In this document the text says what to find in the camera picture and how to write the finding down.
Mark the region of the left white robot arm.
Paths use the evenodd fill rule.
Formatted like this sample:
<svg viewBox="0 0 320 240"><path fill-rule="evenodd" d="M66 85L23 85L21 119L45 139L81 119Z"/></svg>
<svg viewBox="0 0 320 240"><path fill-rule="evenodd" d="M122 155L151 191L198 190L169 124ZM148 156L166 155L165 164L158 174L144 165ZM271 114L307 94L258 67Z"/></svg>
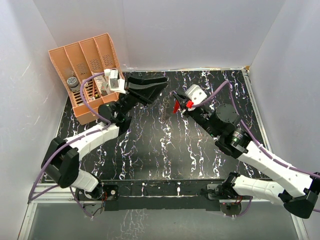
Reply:
<svg viewBox="0 0 320 240"><path fill-rule="evenodd" d="M69 138L54 138L41 164L46 173L61 188L82 189L93 200L103 195L102 182L90 172L80 169L80 162L92 150L116 139L130 127L129 111L138 104L152 104L167 87L166 77L121 79L118 100L98 107L102 121L83 133Z"/></svg>

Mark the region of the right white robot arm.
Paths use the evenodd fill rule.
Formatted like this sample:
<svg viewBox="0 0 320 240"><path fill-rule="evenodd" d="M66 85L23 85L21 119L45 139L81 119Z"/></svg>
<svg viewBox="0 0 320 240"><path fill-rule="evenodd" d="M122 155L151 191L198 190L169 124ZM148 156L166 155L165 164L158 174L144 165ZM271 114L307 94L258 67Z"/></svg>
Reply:
<svg viewBox="0 0 320 240"><path fill-rule="evenodd" d="M192 102L184 94L174 94L174 109L191 117L211 137L225 155L249 164L267 175L269 180L259 180L231 172L221 185L206 189L209 195L230 199L251 196L282 205L291 214L308 219L314 211L320 194L320 174L298 172L278 159L263 145L256 145L247 130L241 129L240 116L231 104L220 104L214 111L206 106L189 111Z"/></svg>

